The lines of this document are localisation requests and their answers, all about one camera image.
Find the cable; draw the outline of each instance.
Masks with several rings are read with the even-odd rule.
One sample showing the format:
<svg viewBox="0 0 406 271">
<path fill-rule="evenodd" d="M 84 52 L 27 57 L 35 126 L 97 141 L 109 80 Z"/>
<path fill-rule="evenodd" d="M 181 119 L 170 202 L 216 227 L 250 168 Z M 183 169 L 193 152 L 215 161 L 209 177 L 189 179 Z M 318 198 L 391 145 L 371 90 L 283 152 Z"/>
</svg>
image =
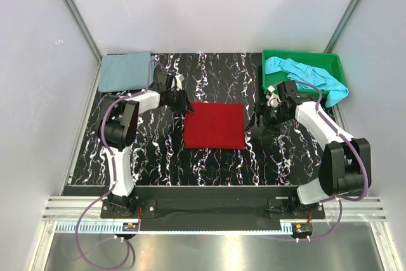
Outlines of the cable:
<svg viewBox="0 0 406 271">
<path fill-rule="evenodd" d="M 311 222 L 312 217 L 313 217 L 313 213 L 310 211 L 309 212 L 309 219 L 307 219 L 306 224 L 309 224 Z"/>
<path fill-rule="evenodd" d="M 274 213 L 285 213 L 285 212 L 287 211 L 287 208 L 288 208 L 288 207 L 289 207 L 289 206 L 286 205 L 286 207 L 285 207 L 284 209 L 282 209 L 282 204 L 281 204 L 281 207 L 279 208 L 279 211 L 276 210 L 276 209 L 274 209 L 273 207 L 271 207 L 270 209 L 268 209 L 268 211 L 271 211 L 271 212 L 274 212 Z"/>
<path fill-rule="evenodd" d="M 136 209 L 136 212 L 138 214 L 138 228 L 135 229 L 131 229 L 131 228 L 127 228 L 127 231 L 134 231 L 134 232 L 139 232 L 140 231 L 140 225 L 141 225 L 141 215 L 142 215 L 142 209 L 140 207 L 140 210 Z"/>
<path fill-rule="evenodd" d="M 325 234 L 320 235 L 320 236 L 316 236 L 313 238 L 308 238 L 308 239 L 296 239 L 296 241 L 319 241 L 320 239 L 326 238 L 328 236 L 330 236 L 331 234 L 334 233 L 335 230 L 337 230 L 340 222 L 341 222 L 341 217 L 343 216 L 343 203 L 341 203 L 341 200 L 339 197 L 337 197 L 338 200 L 338 204 L 340 205 L 340 212 L 338 214 L 338 218 L 337 218 L 337 222 L 333 225 L 333 227 Z"/>
<path fill-rule="evenodd" d="M 132 95 L 129 96 L 122 96 L 118 99 L 116 99 L 111 105 L 110 107 L 107 109 L 106 114 L 103 117 L 103 121 L 101 122 L 101 127 L 100 127 L 100 134 L 101 134 L 101 142 L 103 143 L 103 146 L 107 149 L 107 151 L 109 152 L 109 154 L 112 156 L 112 170 L 113 170 L 113 177 L 112 177 L 112 188 L 110 190 L 108 190 L 105 194 L 101 195 L 99 198 L 97 198 L 96 200 L 94 200 L 91 204 L 89 204 L 89 206 L 84 209 L 84 211 L 82 212 L 82 214 L 80 215 L 77 223 L 76 223 L 76 228 L 75 228 L 75 242 L 76 242 L 76 248 L 81 256 L 81 258 L 90 266 L 92 266 L 93 268 L 97 268 L 99 270 L 118 270 L 120 269 L 128 260 L 129 257 L 129 251 L 131 248 L 130 243 L 126 240 L 126 239 L 121 239 L 121 241 L 124 241 L 127 245 L 127 254 L 126 257 L 124 258 L 124 260 L 122 261 L 122 263 L 120 263 L 118 266 L 116 267 L 111 267 L 111 268 L 106 268 L 106 267 L 101 267 L 99 265 L 96 265 L 94 263 L 92 263 L 91 261 L 88 260 L 88 258 L 86 257 L 85 253 L 83 253 L 82 249 L 81 249 L 81 245 L 79 244 L 79 225 L 84 217 L 84 215 L 90 210 L 90 208 L 92 206 L 94 206 L 98 201 L 102 200 L 104 197 L 110 195 L 114 188 L 115 188 L 115 184 L 117 182 L 117 170 L 115 168 L 115 159 L 114 159 L 114 153 L 113 150 L 110 148 L 110 146 L 108 145 L 107 141 L 106 141 L 106 136 L 105 136 L 105 128 L 106 128 L 106 122 L 108 120 L 108 117 L 110 116 L 110 113 L 112 111 L 112 109 L 121 101 L 127 100 L 128 98 L 134 98 L 136 96 L 140 96 L 143 95 L 144 93 L 147 92 L 149 86 L 150 86 L 150 74 L 151 74 L 151 70 L 152 70 L 152 63 L 155 62 L 158 65 L 160 65 L 161 69 L 164 72 L 167 72 L 167 69 L 165 68 L 165 66 L 163 66 L 163 64 L 161 64 L 158 60 L 156 59 L 152 59 L 148 62 L 148 73 L 147 73 L 147 87 L 145 89 L 142 89 L 140 92 L 134 93 Z"/>
<path fill-rule="evenodd" d="M 98 246 L 100 246 L 101 244 L 104 244 L 105 242 L 111 241 L 111 240 L 113 240 L 113 239 L 117 239 L 117 238 L 116 238 L 115 236 L 110 236 L 110 237 L 107 237 L 107 238 L 105 238 L 105 239 L 103 239 L 103 240 L 97 242 L 96 244 L 92 245 L 92 247 L 91 247 L 90 249 L 86 250 L 86 251 L 84 252 L 84 254 L 89 254 L 89 253 L 93 252 L 93 251 L 94 251 Z M 129 244 L 129 246 L 130 246 L 131 252 L 133 253 L 133 257 L 134 257 L 134 259 L 135 259 L 134 247 L 133 247 L 132 244 Z M 79 256 L 76 256 L 75 258 L 69 258 L 68 255 L 66 254 L 67 251 L 66 251 L 65 248 L 66 248 L 66 245 L 65 245 L 65 243 L 63 242 L 62 245 L 61 245 L 61 249 L 62 249 L 62 255 L 63 255 L 63 257 L 64 257 L 66 260 L 68 260 L 68 261 L 77 261 L 77 260 L 82 259 L 82 257 L 81 257 L 80 255 L 79 255 Z"/>
</svg>

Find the marble pattern surface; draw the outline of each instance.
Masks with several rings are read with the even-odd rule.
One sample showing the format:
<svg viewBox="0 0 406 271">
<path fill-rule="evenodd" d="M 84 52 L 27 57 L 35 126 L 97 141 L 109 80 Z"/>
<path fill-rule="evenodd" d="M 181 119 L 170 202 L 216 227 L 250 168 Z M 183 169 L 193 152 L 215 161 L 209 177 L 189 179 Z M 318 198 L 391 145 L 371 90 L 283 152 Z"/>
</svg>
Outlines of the marble pattern surface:
<svg viewBox="0 0 406 271">
<path fill-rule="evenodd" d="M 169 71 L 185 76 L 190 100 L 243 103 L 248 123 L 256 100 L 261 53 L 159 54 Z M 96 134 L 103 95 L 97 92 L 72 185 L 107 185 L 107 160 Z M 273 141 L 253 127 L 242 150 L 184 149 L 184 116 L 162 107 L 139 116 L 131 168 L 137 185 L 290 185 L 317 177 L 321 149 L 304 126 L 285 122 Z"/>
</svg>

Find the green tray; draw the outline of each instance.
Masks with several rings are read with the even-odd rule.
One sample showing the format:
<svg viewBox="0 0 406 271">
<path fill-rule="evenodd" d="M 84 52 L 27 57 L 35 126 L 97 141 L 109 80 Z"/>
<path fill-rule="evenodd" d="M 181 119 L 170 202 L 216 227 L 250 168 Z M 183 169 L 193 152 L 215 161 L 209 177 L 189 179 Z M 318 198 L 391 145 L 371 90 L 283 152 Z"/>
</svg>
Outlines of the green tray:
<svg viewBox="0 0 406 271">
<path fill-rule="evenodd" d="M 265 74 L 265 61 L 273 56 L 283 58 L 284 60 L 290 58 L 298 63 L 305 63 L 313 67 L 323 68 L 329 74 L 334 76 L 337 81 L 346 86 L 345 78 L 343 74 L 343 68 L 341 67 L 340 57 L 337 54 L 332 53 L 312 53 L 312 52 L 296 52 L 296 51 L 280 51 L 280 50 L 264 50 L 262 51 L 262 87 L 266 93 L 270 85 L 274 85 L 283 81 L 288 81 L 286 72 L 276 72 L 271 74 Z M 299 89 L 302 93 L 311 93 L 318 98 L 317 91 L 313 89 Z M 322 90 L 324 98 L 329 95 L 328 91 Z"/>
</svg>

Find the red cloth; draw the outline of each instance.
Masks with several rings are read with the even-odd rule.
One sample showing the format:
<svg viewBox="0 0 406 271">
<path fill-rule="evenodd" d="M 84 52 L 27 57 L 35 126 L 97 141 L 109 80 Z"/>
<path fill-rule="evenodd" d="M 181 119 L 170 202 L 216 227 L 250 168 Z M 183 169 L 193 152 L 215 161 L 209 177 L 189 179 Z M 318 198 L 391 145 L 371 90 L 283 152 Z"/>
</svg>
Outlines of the red cloth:
<svg viewBox="0 0 406 271">
<path fill-rule="evenodd" d="M 185 148 L 243 149 L 244 104 L 191 103 L 185 119 Z"/>
</svg>

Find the reflective metal surface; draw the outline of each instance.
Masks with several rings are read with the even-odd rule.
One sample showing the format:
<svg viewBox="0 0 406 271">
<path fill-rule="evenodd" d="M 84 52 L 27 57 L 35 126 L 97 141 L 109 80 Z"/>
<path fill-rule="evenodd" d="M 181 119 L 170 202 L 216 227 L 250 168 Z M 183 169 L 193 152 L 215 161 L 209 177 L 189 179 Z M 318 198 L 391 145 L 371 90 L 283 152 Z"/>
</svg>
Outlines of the reflective metal surface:
<svg viewBox="0 0 406 271">
<path fill-rule="evenodd" d="M 315 223 L 315 235 L 329 229 Z M 106 234 L 82 234 L 87 257 L 104 267 L 119 264 L 126 247 Z M 122 270 L 383 270 L 372 231 L 365 223 L 342 223 L 332 236 L 299 244 L 275 241 L 265 236 L 139 235 L 130 239 L 136 261 L 130 253 Z M 79 256 L 73 234 L 55 234 L 45 270 L 94 270 Z"/>
</svg>

